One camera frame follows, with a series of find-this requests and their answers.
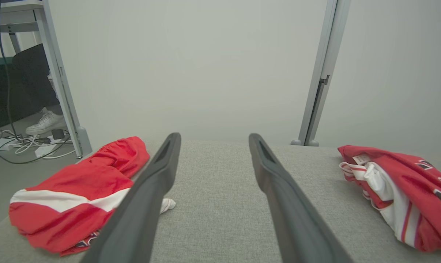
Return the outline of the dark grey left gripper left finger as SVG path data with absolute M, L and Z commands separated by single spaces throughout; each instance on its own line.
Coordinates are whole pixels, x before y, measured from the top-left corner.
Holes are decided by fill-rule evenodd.
M 180 148 L 180 133 L 167 136 L 80 263 L 150 263 L 162 200 L 175 182 Z

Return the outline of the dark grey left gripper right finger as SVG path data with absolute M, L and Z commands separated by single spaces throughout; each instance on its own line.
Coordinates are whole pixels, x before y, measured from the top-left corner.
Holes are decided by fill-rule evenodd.
M 354 263 L 266 141 L 249 135 L 258 186 L 265 193 L 283 263 Z

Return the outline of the red white striped shorts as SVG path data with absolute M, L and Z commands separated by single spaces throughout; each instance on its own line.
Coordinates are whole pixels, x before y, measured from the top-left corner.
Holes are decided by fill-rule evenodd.
M 145 143 L 129 137 L 103 146 L 10 200 L 11 225 L 33 248 L 67 256 L 91 248 L 150 163 Z M 160 214 L 175 207 L 163 198 Z

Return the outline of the red white Bulls jersey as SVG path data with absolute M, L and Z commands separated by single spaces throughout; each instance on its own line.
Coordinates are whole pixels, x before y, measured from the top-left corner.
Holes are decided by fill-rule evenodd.
M 418 156 L 355 145 L 338 150 L 345 179 L 361 187 L 398 241 L 441 250 L 441 171 Z

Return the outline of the white power strip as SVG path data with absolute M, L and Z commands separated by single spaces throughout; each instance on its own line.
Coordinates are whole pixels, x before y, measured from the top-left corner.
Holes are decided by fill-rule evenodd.
M 43 143 L 39 144 L 38 148 L 35 150 L 35 156 L 37 158 L 48 158 L 50 159 L 54 152 L 58 149 L 58 146 L 66 142 L 64 138 L 55 139 L 52 136 L 48 136 L 46 139 L 42 138 Z

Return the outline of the white sneaker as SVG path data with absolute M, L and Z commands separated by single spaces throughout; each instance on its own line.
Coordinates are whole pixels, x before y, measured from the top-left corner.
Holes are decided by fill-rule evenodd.
M 25 133 L 28 136 L 42 135 L 56 129 L 67 128 L 63 115 L 56 114 L 47 108 L 42 108 L 42 118 L 32 126 L 26 128 Z

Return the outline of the grey metal partition post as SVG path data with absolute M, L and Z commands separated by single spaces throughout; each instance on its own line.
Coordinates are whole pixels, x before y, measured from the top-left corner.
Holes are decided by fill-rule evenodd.
M 300 132 L 291 145 L 319 146 L 316 132 L 338 58 L 351 0 L 327 0 Z

